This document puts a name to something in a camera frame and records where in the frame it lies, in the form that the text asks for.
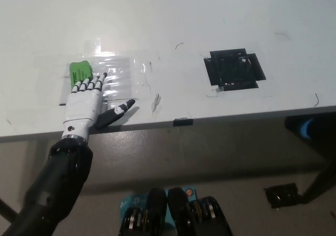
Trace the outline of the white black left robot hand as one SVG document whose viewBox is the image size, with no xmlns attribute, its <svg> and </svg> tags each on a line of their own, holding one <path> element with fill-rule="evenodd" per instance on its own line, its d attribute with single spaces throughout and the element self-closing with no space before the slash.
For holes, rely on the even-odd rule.
<svg viewBox="0 0 336 236">
<path fill-rule="evenodd" d="M 107 74 L 77 82 L 68 95 L 61 138 L 88 142 L 89 130 L 105 128 L 118 121 L 135 104 L 134 99 L 101 113 L 103 84 Z"/>
</svg>

